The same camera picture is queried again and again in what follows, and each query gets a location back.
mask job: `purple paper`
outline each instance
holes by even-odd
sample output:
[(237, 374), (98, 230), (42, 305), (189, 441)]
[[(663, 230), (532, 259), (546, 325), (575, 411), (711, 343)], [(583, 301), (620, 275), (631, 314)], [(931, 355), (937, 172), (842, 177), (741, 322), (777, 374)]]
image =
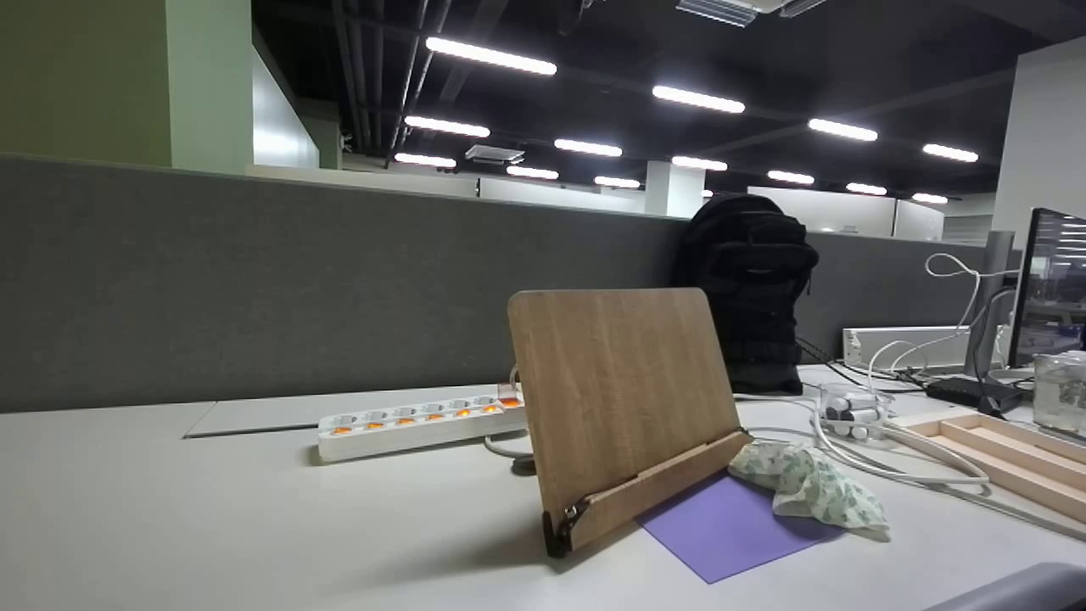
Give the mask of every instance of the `purple paper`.
[(838, 535), (838, 529), (817, 520), (773, 516), (766, 493), (732, 477), (716, 477), (677, 500), (643, 527), (706, 585)]

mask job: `black ceiling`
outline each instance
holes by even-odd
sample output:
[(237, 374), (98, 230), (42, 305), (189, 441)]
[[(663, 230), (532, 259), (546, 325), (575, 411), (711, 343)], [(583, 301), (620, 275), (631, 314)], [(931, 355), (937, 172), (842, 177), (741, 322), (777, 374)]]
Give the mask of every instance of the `black ceiling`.
[[(728, 159), (714, 189), (766, 184), (769, 167), (817, 185), (886, 184), (893, 194), (996, 189), (1016, 56), (1086, 34), (1086, 0), (826, 0), (746, 30), (677, 11), (677, 0), (255, 0), (255, 22), (294, 98), (336, 102), (350, 150), (449, 151), (464, 140), (401, 129), (417, 116), (487, 121), (491, 146), (525, 150), (569, 184), (646, 177), (646, 159)], [(556, 77), (478, 67), (424, 50), (428, 34), (538, 55)], [(652, 98), (655, 80), (719, 93), (746, 116)], [(877, 125), (858, 146), (808, 133), (812, 116)], [(620, 159), (556, 151), (556, 134), (609, 140)], [(920, 155), (941, 140), (978, 167)]]

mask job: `cubicle divider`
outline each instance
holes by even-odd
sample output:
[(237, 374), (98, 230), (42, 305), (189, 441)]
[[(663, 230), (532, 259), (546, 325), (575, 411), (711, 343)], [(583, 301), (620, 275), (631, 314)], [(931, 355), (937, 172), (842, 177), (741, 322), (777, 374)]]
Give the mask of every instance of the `cubicle divider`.
[[(0, 159), (0, 411), (503, 380), (516, 288), (664, 284), (684, 219)], [(955, 322), (932, 244), (815, 234), (801, 337)]]

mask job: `power strip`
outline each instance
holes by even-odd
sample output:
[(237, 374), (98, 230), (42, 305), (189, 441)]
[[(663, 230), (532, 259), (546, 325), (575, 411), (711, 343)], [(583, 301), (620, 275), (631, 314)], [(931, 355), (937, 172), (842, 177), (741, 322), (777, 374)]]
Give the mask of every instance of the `power strip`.
[(318, 422), (315, 450), (324, 463), (350, 463), (509, 431), (525, 431), (525, 405), (516, 388), (496, 388), (452, 400), (329, 415)]
[[(842, 363), (869, 371), (879, 354), (879, 371), (961, 371), (970, 343), (967, 325), (844, 325)], [(1008, 363), (1010, 325), (999, 325), (992, 363)]]

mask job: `fluorescent light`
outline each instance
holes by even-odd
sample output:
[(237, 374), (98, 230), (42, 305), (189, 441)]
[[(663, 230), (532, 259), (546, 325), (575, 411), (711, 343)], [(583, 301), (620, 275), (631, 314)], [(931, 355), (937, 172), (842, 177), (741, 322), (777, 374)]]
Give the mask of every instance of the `fluorescent light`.
[(529, 177), (529, 179), (556, 179), (556, 168), (546, 167), (507, 167), (509, 177)]
[(424, 133), (490, 140), (490, 125), (475, 125), (475, 121), (449, 121), (449, 118), (430, 118), (430, 116), (407, 116), (405, 121), (414, 129), (424, 129)]
[(704, 155), (672, 155), (672, 167), (688, 167), (688, 168), (706, 168), (706, 172), (724, 172), (724, 159), (704, 159)]
[(599, 185), (612, 185), (612, 189), (643, 189), (643, 179), (628, 179), (628, 177), (599, 177)]
[(982, 159), (973, 150), (955, 150), (955, 146), (941, 146), (941, 144), (927, 144), (923, 151), (927, 155), (957, 159), (957, 162), (978, 162)]
[(812, 118), (808, 129), (838, 134), (838, 140), (858, 140), (858, 144), (877, 144), (879, 133), (866, 125), (849, 125), (849, 121), (833, 121), (833, 118)]
[(583, 144), (583, 140), (555, 140), (555, 150), (583, 151), (583, 155), (620, 155), (612, 144)]
[(405, 162), (405, 167), (443, 167), (443, 168), (455, 168), (455, 159), (452, 159), (452, 155), (396, 151), (396, 162)]
[(852, 189), (852, 194), (871, 194), (871, 197), (886, 197), (886, 185), (879, 185), (879, 184), (849, 184), (844, 189)]
[(949, 197), (943, 197), (943, 194), (914, 194), (914, 200), (937, 204), (937, 208), (949, 204)]
[(428, 37), (428, 50), (452, 55), (462, 61), (496, 64), (496, 67), (509, 67), (509, 72), (529, 72), (529, 75), (546, 75), (546, 77), (556, 75), (555, 61), (509, 55), (509, 50), (496, 50), (496, 48), (478, 48), (478, 44), (462, 44), (462, 39), (449, 39), (449, 37)]
[(677, 102), (677, 106), (714, 110), (714, 113), (729, 113), (729, 116), (745, 116), (746, 113), (746, 106), (737, 102), (737, 98), (704, 96), (704, 93), (672, 89), (672, 84), (655, 84), (652, 98), (664, 98), (664, 102)]
[(815, 184), (815, 177), (812, 177), (812, 172), (769, 168), (766, 177), (769, 177), (769, 179), (777, 179), (777, 184), (803, 184), (803, 185), (812, 185), (812, 184)]

